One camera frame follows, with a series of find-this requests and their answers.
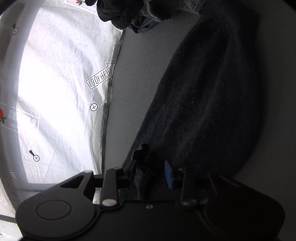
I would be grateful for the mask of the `navy blue knit sweater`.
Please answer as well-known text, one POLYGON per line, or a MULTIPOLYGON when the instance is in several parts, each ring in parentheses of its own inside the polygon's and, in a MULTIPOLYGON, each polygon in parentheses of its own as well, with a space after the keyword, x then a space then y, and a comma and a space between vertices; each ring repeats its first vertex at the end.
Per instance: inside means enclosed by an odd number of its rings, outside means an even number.
POLYGON ((175 51, 126 157, 135 160, 121 198, 161 200, 164 163, 194 176, 238 172, 266 111, 259 14, 241 1, 209 1, 175 51))

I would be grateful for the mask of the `printed white plastic window sheet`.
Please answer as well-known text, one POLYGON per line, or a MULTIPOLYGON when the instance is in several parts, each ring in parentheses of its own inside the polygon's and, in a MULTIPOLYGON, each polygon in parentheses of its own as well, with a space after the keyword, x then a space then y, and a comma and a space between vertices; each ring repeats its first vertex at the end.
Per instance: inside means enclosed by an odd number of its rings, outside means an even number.
POLYGON ((103 172, 111 76, 124 31, 83 1, 1 1, 1 240, 18 206, 103 172))

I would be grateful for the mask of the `black garment on pile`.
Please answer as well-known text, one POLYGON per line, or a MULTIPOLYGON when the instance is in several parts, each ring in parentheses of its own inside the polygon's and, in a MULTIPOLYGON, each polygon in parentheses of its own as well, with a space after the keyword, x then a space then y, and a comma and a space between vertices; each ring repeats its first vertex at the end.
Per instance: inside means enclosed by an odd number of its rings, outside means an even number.
POLYGON ((165 22, 180 11, 201 14, 206 1, 83 1, 87 6, 96 5, 100 20, 110 21, 123 30, 140 18, 165 22))

